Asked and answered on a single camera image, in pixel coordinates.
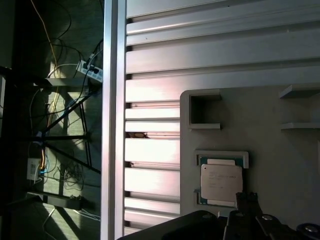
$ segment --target yellow wire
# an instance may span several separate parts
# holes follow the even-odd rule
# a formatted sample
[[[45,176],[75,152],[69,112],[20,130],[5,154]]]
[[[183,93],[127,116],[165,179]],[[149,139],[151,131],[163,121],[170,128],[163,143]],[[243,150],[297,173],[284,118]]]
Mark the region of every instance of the yellow wire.
[[[33,6],[36,14],[38,15],[39,19],[42,22],[43,29],[45,31],[45,35],[46,35],[46,37],[48,39],[48,42],[50,44],[50,48],[51,48],[52,55],[53,55],[53,58],[54,58],[54,70],[56,70],[56,67],[58,66],[58,62],[57,62],[57,58],[56,58],[56,55],[55,55],[54,47],[53,47],[53,45],[52,45],[52,43],[50,41],[50,37],[49,37],[48,31],[47,31],[47,28],[46,28],[46,24],[45,24],[44,20],[42,19],[40,13],[38,12],[38,10],[36,8],[36,5],[34,4],[33,0],[30,0],[30,1],[32,3],[32,6]],[[52,112],[54,112],[56,107],[57,107],[56,99],[57,99],[57,96],[58,96],[58,90],[59,90],[59,87],[56,88],[56,92],[55,92],[55,95],[54,95],[53,105],[52,105],[52,109],[51,109]],[[49,117],[49,121],[48,121],[47,126],[49,126],[51,124],[52,117],[53,117],[53,115],[51,114],[50,117]],[[43,169],[45,167],[45,152],[44,152],[44,150],[42,150],[41,152],[42,152],[41,168]]]

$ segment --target black cable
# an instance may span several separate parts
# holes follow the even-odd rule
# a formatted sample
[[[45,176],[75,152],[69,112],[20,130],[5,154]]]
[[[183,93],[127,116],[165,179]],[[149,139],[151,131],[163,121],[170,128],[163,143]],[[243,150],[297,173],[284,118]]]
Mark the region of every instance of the black cable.
[[[69,29],[71,28],[71,25],[72,25],[72,17],[71,17],[70,12],[68,11],[68,9],[65,6],[63,6],[61,3],[59,3],[59,2],[57,2],[55,0],[49,0],[49,1],[51,1],[51,2],[53,2],[55,4],[57,4],[58,6],[60,6],[68,14],[68,17],[69,17],[69,25],[68,25],[68,27],[58,37],[50,38],[51,43],[52,43],[52,41],[57,40],[59,38],[62,38],[69,31]]]
[[[78,49],[76,49],[75,47],[72,47],[72,46],[67,46],[61,39],[58,39],[58,40],[60,41],[61,44],[52,44],[52,45],[53,46],[60,46],[61,50],[63,48],[69,48],[69,49],[75,50],[79,54],[79,63],[81,62],[82,59],[84,59],[83,54]],[[74,78],[76,76],[77,72],[78,72],[78,68],[76,67],[72,78]]]
[[[100,2],[101,11],[102,11],[102,16],[104,16],[105,15],[105,11],[104,11],[102,0],[99,0],[99,2]]]

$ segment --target metal slat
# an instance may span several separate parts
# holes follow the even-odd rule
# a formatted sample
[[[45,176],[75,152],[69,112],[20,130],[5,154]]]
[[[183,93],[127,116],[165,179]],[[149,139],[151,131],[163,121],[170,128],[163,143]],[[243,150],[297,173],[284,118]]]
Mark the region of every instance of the metal slat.
[[[133,79],[126,81],[126,101],[179,100],[184,91],[194,89],[317,83],[318,73],[316,65]]]
[[[160,13],[164,11],[182,9],[191,6],[221,2],[225,0],[128,0],[127,18]]]
[[[153,213],[138,210],[124,210],[124,219],[128,222],[142,223],[149,226],[162,224],[177,218],[178,215]]]
[[[226,13],[230,12],[228,9],[224,9],[224,11]],[[209,15],[210,17],[215,16],[214,10],[208,10],[207,12],[212,12],[212,14]],[[240,19],[236,18],[235,16],[234,19],[221,19],[219,21],[215,19],[201,19],[201,16],[203,16],[203,14],[205,15],[206,12],[197,12],[197,14],[200,15],[199,19],[203,21],[202,25],[199,25],[200,23],[195,20],[193,20],[194,24],[186,22],[185,20],[179,22],[179,19],[174,19],[173,17],[172,23],[168,22],[166,24],[162,24],[161,22],[158,23],[156,22],[156,20],[154,20],[155,22],[153,22],[152,24],[149,22],[137,22],[129,24],[129,35],[127,37],[126,44],[129,46],[133,46],[137,44],[146,44],[197,36],[217,35],[247,30],[257,30],[269,27],[278,27],[277,29],[274,28],[273,31],[280,31],[281,28],[279,26],[282,26],[283,30],[290,31],[291,29],[295,28],[288,25],[317,21],[319,18],[319,13],[320,10],[318,8],[311,8],[300,10],[298,13],[299,20],[297,20],[296,12],[288,11],[285,13],[275,13],[258,16],[256,15],[252,17],[242,16],[243,18]],[[179,26],[183,24],[188,25],[186,27],[172,28],[172,26]]]
[[[137,229],[137,228],[132,228],[132,227],[125,227],[124,228],[124,235],[130,235],[130,234],[134,234],[136,232],[141,231],[141,229]]]
[[[220,41],[195,40],[166,44],[153,49],[127,52],[126,72],[134,74],[317,58],[319,42],[319,30],[305,30]]]
[[[125,161],[180,164],[180,140],[127,138]]]
[[[180,172],[126,168],[124,188],[128,192],[180,196]]]
[[[128,108],[125,110],[127,120],[178,120],[179,108]]]
[[[126,132],[179,132],[180,122],[178,120],[159,121],[126,121]]]
[[[199,26],[204,24],[219,24],[221,22],[238,23],[242,19],[247,19],[248,23],[260,18],[263,21],[274,19],[272,26],[282,25],[283,22],[279,18],[285,19],[289,16],[295,16],[294,23],[304,23],[310,20],[318,20],[318,18],[308,18],[307,14],[319,12],[319,2],[317,0],[309,0],[308,2],[293,0],[268,0],[263,2],[251,2],[247,4],[235,5],[232,7],[221,7],[216,9],[204,9],[201,11],[188,11],[181,14],[174,14],[165,18],[155,18],[148,21],[139,21],[127,25],[126,32],[130,35],[157,32],[169,29],[178,30],[180,28]]]
[[[124,206],[131,209],[143,209],[161,213],[180,214],[180,204],[161,201],[151,201],[126,197]]]

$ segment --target gray metal panel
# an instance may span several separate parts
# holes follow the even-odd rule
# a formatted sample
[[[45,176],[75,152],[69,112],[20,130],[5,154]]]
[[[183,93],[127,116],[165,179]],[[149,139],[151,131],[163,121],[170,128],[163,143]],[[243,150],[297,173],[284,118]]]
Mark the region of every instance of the gray metal panel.
[[[127,138],[125,140],[125,160],[127,162],[179,164],[180,141],[178,139]]]
[[[189,11],[164,19],[156,18],[129,24],[127,44],[136,45],[312,22],[319,19],[319,13],[319,2],[316,0],[308,3],[269,0],[232,8]],[[286,31],[291,29],[291,26],[285,28]]]
[[[126,73],[131,75],[125,100],[139,102],[139,111],[127,111],[126,128],[148,130],[150,138],[179,137],[172,132],[174,118],[168,125],[160,121],[172,117],[169,107],[167,112],[154,106],[157,101],[159,106],[178,101],[186,90],[318,83],[319,11],[316,0],[128,0],[127,17],[133,23],[127,26],[132,51],[127,53]],[[142,140],[146,144],[141,141],[139,149],[149,148],[151,139]],[[125,170],[126,190],[146,196],[172,194],[168,192],[176,187],[173,176],[178,172],[151,170],[163,166],[157,166],[148,151],[142,157],[134,152],[134,144],[125,154],[126,161],[137,163]],[[165,145],[150,149],[163,156],[156,161],[169,168],[176,158],[163,155]],[[140,211],[135,220],[146,222],[142,216],[148,209]]]
[[[124,228],[124,235],[127,236],[129,234],[134,234],[136,232],[139,232],[141,229],[132,228],[132,227],[125,227]]]
[[[124,188],[129,192],[179,197],[180,173],[126,168]]]
[[[221,1],[225,0],[128,0],[127,18]]]
[[[186,90],[318,83],[318,66],[253,69],[134,79],[126,82],[126,101],[179,100]]]
[[[153,49],[128,52],[126,72],[132,74],[317,58],[320,52],[319,41],[320,30],[315,29],[218,41],[166,44]]]
[[[178,120],[158,121],[126,121],[126,132],[179,132],[180,123]]]
[[[101,225],[105,227],[100,237],[106,240],[124,232],[126,5],[126,0],[104,2]]]
[[[124,199],[124,206],[130,209],[142,209],[177,215],[180,214],[180,205],[178,203],[151,201],[126,197]]]
[[[127,120],[178,120],[179,108],[128,108],[125,110]]]
[[[142,223],[149,226],[162,224],[164,222],[173,220],[176,217],[177,215],[138,211],[138,210],[126,209],[124,211],[124,219],[126,221]]]

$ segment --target power strip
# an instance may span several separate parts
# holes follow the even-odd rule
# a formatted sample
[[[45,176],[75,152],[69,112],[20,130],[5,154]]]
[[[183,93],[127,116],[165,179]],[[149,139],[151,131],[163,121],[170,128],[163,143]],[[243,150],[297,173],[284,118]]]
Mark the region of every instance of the power strip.
[[[94,65],[91,64],[91,67],[94,67],[95,72],[94,73],[93,70],[88,71],[89,66],[87,66],[88,68],[85,68],[86,61],[81,60],[78,65],[76,66],[76,70],[79,71],[80,73],[83,73],[84,75],[87,75],[87,77],[92,78],[97,80],[98,82],[102,83],[103,81],[103,70],[101,68],[98,68]]]
[[[40,158],[28,158],[28,164],[26,168],[26,179],[32,181],[39,179],[38,176],[35,177],[35,174],[38,175],[39,169],[37,170],[37,167],[39,167],[40,162]]]

